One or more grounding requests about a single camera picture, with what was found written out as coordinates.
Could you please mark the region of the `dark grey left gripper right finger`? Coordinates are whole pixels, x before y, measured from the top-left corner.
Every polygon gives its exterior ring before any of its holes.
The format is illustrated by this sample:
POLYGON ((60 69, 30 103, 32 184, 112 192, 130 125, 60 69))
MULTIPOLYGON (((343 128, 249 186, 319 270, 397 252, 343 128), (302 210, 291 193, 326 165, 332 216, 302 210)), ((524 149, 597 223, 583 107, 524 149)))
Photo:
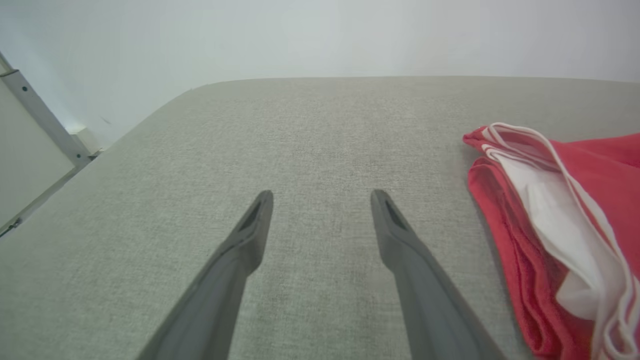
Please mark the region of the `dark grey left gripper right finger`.
POLYGON ((394 276, 414 360, 503 360, 505 354, 384 190, 370 196, 381 260, 394 276))

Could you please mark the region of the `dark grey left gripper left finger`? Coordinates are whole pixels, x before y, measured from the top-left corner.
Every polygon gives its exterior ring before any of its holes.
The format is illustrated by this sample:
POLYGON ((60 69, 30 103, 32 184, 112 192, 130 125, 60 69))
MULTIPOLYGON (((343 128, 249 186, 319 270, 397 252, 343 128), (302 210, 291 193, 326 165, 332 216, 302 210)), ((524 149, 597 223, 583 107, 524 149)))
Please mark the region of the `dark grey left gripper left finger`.
POLYGON ((261 191, 138 355, 140 360, 226 360, 246 282, 262 263, 274 194, 261 191))

